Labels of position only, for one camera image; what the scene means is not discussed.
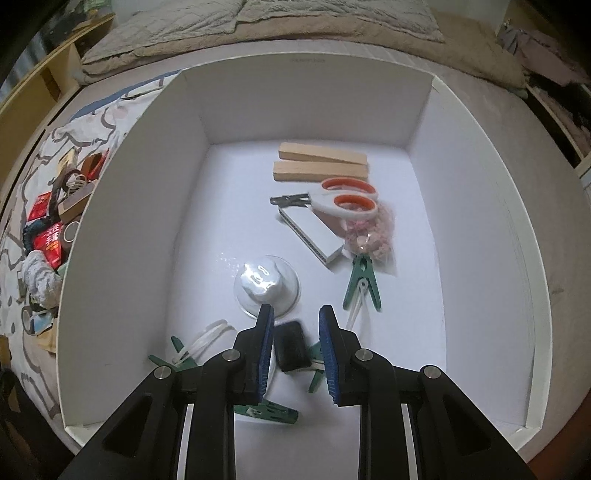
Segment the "small black box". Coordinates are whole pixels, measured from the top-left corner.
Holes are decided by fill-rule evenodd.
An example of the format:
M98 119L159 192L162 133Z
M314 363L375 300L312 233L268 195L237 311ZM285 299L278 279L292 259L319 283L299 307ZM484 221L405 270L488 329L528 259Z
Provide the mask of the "small black box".
M283 373L311 367L304 329L300 322L290 321L276 326L273 346L276 364Z

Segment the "green plastic clip tool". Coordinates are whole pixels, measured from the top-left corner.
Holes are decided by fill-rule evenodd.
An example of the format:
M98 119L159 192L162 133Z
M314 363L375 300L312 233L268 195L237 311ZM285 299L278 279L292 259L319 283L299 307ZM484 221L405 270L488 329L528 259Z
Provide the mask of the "green plastic clip tool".
M312 376L311 383L308 386L308 394L314 394L320 388L322 380L325 380L325 364L322 358L322 347L320 343L317 342L311 345L311 347L308 347L308 358L311 359L311 367L305 367L305 370L314 372L314 376ZM287 425L296 424L300 416L297 410L267 399L263 399L257 405L236 405L233 407L233 413L255 420Z

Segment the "orange white scissors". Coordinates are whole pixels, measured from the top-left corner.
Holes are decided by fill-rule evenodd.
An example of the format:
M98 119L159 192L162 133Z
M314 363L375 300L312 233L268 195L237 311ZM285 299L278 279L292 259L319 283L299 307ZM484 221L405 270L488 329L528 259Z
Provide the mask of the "orange white scissors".
M349 177L329 178L301 194L270 198L280 207L310 207L315 212L348 221L366 221L377 216L379 194L369 183Z

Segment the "rectangular wooden block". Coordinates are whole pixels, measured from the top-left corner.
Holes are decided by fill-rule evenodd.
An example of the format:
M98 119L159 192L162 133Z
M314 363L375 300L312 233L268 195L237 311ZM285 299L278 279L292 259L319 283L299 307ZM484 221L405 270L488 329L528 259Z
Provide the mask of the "rectangular wooden block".
M280 160L273 163L273 179L279 182L322 182L334 177L369 178L363 165Z

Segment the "white round hook base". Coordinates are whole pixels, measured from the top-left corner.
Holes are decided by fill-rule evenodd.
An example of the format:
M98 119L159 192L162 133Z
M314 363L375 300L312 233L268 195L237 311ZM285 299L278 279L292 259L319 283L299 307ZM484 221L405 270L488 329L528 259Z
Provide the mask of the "white round hook base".
M272 306L274 315L280 318L297 305L301 284L290 263L266 255L242 264L235 276L233 295L251 318L256 318L264 304Z

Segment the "white flat card box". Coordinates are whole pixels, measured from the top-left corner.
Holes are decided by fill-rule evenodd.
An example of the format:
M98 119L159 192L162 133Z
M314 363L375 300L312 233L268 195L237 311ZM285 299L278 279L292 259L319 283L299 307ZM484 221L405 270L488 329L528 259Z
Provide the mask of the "white flat card box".
M308 207L277 208L281 219L324 265L342 254L344 242Z

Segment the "white cardboard shoe box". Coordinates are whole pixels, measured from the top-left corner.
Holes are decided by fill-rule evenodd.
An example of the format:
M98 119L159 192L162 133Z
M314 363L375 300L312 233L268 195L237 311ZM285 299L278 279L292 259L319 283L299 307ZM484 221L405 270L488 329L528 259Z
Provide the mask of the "white cardboard shoe box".
M84 443L171 340L270 303L318 333L356 255L380 307L356 319L394 364L436 364L516 447L540 430L550 305L501 155L437 75L341 55L266 54L166 81L123 133L76 232L58 390Z

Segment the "wooden block in box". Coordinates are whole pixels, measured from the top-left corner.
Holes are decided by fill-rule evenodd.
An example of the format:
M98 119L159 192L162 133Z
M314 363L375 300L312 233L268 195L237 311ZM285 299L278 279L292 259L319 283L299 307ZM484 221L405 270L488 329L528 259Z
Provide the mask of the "wooden block in box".
M279 157L281 160L301 162L311 161L368 165L368 156L360 152L290 142L280 143Z

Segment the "brown tape roll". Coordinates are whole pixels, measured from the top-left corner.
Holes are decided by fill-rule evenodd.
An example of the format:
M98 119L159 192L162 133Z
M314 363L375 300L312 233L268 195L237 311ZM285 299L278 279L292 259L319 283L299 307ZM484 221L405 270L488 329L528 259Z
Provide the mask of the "brown tape roll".
M78 228L80 226L79 220L69 222L61 231L60 242L64 249L70 249L75 241Z

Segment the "red booklet packet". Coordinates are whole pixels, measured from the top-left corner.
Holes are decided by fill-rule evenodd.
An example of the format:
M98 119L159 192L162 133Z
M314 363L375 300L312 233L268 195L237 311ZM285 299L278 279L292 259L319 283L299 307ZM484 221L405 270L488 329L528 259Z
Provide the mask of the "red booklet packet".
M48 191L36 197L33 206L28 213L27 222L33 222L48 215L51 196L52 192Z

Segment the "patterned cartoon blanket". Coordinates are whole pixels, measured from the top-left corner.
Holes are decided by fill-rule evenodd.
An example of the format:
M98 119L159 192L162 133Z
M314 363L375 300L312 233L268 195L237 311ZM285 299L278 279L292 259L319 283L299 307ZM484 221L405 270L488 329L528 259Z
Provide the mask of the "patterned cartoon blanket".
M55 355L40 347L30 322L55 313L34 302L22 277L23 262L40 250L58 274L66 261L59 235L65 227L58 206L89 179L82 165L92 155L108 159L147 106L175 77L167 72L129 85L68 115L44 133L26 161L1 220L1 333L12 354L11 369L33 405L50 423L61 419ZM27 222L36 197L51 191L48 215Z

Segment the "right quilted beige pillow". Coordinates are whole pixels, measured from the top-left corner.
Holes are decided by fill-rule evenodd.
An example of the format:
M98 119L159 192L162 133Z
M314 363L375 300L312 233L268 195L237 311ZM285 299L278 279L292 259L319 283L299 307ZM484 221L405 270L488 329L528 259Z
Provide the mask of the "right quilted beige pillow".
M444 41L437 20L425 1L245 1L236 21L256 23L284 17L355 19L423 40Z

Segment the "quilted beige pillow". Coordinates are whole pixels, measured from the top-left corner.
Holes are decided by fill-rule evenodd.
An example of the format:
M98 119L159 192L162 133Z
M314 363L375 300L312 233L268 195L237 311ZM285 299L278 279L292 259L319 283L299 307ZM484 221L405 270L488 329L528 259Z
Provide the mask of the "quilted beige pillow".
M236 17L245 2L166 1L137 13L111 30L83 57L82 64L131 53L159 43L235 31Z
M437 20L425 1L245 1L236 21L256 23L284 17L355 19L423 40L444 41Z

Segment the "beige folded duvet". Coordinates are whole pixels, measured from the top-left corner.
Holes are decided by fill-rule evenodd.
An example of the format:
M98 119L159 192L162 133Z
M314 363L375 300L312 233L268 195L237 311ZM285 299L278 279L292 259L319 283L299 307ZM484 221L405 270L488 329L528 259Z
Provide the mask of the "beige folded duvet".
M442 43L420 39L355 18L280 17L256 23L239 23L235 31L167 40L149 46L109 53L107 43L119 41L120 27L108 33L81 60L75 78L89 85L124 71L172 56L235 43L276 40L335 40L380 46L414 55L487 80L500 87L522 90L526 76L515 57L496 41L494 31L476 20L446 12L434 13Z

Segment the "pile of clothes in closet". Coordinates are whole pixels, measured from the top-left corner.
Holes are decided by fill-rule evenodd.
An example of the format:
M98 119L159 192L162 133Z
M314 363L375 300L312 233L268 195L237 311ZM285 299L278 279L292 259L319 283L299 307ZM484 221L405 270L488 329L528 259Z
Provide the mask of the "pile of clothes in closet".
M571 135L582 157L590 153L590 76L557 39L538 30L505 23L500 45L513 54Z

